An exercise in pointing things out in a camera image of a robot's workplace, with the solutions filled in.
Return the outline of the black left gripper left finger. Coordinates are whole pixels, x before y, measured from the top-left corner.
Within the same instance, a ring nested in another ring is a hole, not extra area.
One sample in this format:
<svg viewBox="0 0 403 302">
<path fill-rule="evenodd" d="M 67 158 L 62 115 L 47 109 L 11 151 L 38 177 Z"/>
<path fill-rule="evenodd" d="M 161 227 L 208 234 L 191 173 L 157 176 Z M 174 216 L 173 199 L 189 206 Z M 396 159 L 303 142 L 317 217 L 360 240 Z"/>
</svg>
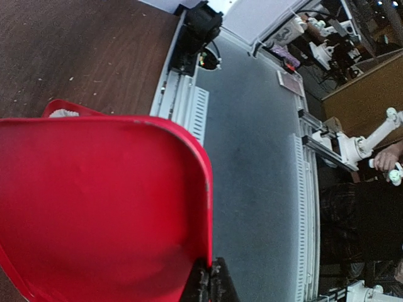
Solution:
<svg viewBox="0 0 403 302">
<path fill-rule="evenodd" d="M 186 280 L 179 302 L 210 301 L 210 271 L 204 259 L 197 259 Z"/>
</svg>

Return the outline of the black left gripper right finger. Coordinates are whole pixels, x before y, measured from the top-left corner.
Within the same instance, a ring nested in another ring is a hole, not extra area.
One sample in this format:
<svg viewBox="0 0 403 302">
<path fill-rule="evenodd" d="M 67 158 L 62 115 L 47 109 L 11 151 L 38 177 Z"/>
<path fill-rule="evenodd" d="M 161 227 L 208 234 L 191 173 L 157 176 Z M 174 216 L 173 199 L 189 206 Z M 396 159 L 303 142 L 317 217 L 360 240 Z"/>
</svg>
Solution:
<svg viewBox="0 0 403 302">
<path fill-rule="evenodd" d="M 222 257 L 217 257 L 210 269 L 210 301 L 240 302 L 229 269 Z"/>
</svg>

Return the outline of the red tin lid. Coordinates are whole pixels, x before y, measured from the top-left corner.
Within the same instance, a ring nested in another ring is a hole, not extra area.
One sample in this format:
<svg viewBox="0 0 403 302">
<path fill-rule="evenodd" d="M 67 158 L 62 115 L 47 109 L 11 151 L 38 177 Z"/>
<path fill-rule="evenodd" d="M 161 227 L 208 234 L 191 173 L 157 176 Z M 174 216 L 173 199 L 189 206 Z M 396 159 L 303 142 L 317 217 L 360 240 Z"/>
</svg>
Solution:
<svg viewBox="0 0 403 302">
<path fill-rule="evenodd" d="M 151 116 L 1 120 L 1 267 L 28 301 L 178 301 L 212 262 L 212 167 Z"/>
</svg>

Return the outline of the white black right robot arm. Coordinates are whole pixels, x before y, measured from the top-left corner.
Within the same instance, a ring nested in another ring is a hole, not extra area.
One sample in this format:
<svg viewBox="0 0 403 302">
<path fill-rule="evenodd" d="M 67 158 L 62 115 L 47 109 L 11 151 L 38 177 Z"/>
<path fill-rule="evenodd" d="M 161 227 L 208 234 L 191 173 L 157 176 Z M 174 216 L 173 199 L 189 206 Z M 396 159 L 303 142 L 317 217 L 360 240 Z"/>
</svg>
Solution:
<svg viewBox="0 0 403 302">
<path fill-rule="evenodd" d="M 220 33 L 224 14 L 211 8 L 208 1 L 200 1 L 192 8 L 180 4 L 174 14 L 184 20 L 169 70 L 192 77 L 197 66 L 209 71 L 219 68 L 221 56 L 214 39 Z"/>
</svg>

